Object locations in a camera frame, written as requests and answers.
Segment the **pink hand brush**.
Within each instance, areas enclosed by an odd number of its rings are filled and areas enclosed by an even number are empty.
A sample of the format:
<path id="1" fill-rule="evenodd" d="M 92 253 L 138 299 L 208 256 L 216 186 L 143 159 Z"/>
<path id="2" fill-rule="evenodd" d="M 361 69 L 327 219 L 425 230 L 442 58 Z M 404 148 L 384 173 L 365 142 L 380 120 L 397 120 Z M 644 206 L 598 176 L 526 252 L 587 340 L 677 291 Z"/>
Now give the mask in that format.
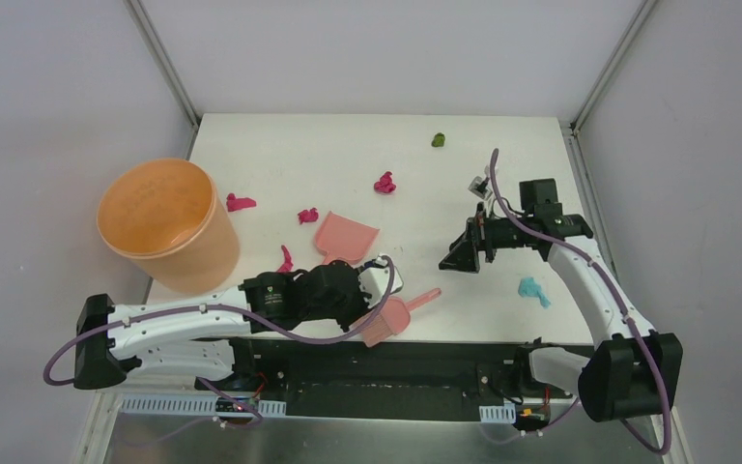
<path id="1" fill-rule="evenodd" d="M 374 347 L 401 334 L 411 323 L 411 312 L 434 301 L 441 294 L 440 288 L 434 288 L 407 302 L 397 297 L 390 297 L 380 314 L 361 331 L 363 343 L 367 347 Z"/>

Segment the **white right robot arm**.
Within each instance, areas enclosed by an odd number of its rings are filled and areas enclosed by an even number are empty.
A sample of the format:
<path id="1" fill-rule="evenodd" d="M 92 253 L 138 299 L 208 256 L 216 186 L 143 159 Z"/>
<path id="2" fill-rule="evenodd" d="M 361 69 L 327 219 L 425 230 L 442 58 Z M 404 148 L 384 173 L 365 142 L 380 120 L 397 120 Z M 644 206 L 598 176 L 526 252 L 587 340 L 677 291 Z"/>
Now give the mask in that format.
<path id="1" fill-rule="evenodd" d="M 596 422 L 666 415 L 680 373 L 680 341 L 656 330 L 619 288 L 585 219 L 562 211 L 555 180 L 523 181 L 520 199 L 517 216 L 498 217 L 478 203 L 439 268 L 476 273 L 500 249 L 536 250 L 570 292 L 594 351 L 584 357 L 540 340 L 524 345 L 509 371 L 511 387 L 524 396 L 547 384 L 574 393 Z"/>

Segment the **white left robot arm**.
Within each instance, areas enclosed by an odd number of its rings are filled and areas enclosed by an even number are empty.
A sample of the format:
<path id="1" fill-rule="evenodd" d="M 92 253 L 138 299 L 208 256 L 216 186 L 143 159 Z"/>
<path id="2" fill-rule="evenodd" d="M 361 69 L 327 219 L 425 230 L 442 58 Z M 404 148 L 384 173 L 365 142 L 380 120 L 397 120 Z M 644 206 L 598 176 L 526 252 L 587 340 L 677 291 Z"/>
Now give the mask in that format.
<path id="1" fill-rule="evenodd" d="M 191 375 L 248 389 L 256 365 L 218 338 L 277 333 L 306 344 L 339 343 L 357 334 L 362 317 L 402 288 L 384 259 L 358 267 L 335 260 L 310 270 L 265 272 L 239 286 L 161 304 L 116 304 L 89 297 L 76 325 L 74 373 L 78 390 L 124 383 L 129 375 Z M 341 334 L 328 340 L 295 332 L 302 323 L 332 320 Z"/>

